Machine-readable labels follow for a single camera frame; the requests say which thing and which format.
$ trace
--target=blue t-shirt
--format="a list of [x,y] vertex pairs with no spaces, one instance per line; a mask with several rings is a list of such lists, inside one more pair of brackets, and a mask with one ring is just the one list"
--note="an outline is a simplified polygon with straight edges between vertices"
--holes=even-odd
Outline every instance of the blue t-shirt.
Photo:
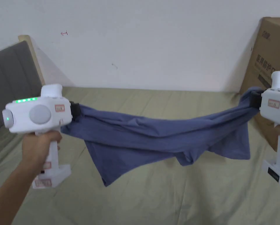
[[85,140],[105,186],[138,166],[176,157],[193,164],[204,151],[230,159],[250,159],[247,122],[259,110],[249,107],[251,88],[235,108],[190,120],[158,120],[80,105],[81,116],[62,127]]

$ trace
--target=mattress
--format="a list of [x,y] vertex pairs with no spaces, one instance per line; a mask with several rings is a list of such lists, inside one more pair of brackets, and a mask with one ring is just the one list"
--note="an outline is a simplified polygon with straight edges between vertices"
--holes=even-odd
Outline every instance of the mattress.
[[[163,119],[189,119],[237,105],[235,93],[64,88],[89,107]],[[280,224],[280,186],[261,171],[275,154],[250,121],[251,159],[205,152],[191,166],[175,158],[138,167],[104,187],[83,140],[63,135],[59,163],[70,175],[33,190],[13,224]],[[0,186],[21,159],[22,136],[0,129]]]

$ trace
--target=white wall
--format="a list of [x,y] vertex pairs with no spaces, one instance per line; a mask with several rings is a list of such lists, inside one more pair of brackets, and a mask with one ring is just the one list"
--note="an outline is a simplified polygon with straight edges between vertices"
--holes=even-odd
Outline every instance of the white wall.
[[30,35],[47,83],[238,91],[263,16],[280,0],[3,0],[0,49]]

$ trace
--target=white plastic housing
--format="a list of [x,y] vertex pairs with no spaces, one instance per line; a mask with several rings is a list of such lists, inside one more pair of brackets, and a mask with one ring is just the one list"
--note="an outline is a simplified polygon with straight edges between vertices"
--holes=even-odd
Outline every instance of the white plastic housing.
[[[62,97],[60,84],[45,85],[41,97],[13,101],[3,111],[5,126],[12,133],[35,132],[41,135],[72,121],[70,102]],[[57,142],[51,142],[43,170],[32,183],[33,188],[53,188],[71,174],[70,165],[60,165]]]
[[[51,118],[45,124],[35,124],[30,120],[30,110],[37,105],[44,105],[51,112]],[[29,133],[38,130],[47,131],[54,127],[66,125],[72,121],[70,102],[63,97],[38,97],[35,101],[20,103],[13,101],[6,105],[6,109],[10,110],[13,114],[14,125],[10,128],[11,133]]]
[[[272,88],[262,94],[260,113],[263,117],[280,125],[280,71],[272,74]],[[262,169],[280,184],[280,136],[278,136],[277,158],[264,160]]]

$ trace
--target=round gray button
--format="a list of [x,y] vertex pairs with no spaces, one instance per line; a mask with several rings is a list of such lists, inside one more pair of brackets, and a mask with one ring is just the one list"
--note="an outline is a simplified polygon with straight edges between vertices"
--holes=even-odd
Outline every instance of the round gray button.
[[3,110],[3,119],[6,128],[11,128],[14,125],[13,114],[11,110]]
[[47,123],[50,117],[50,110],[45,105],[36,105],[30,110],[30,120],[35,124]]

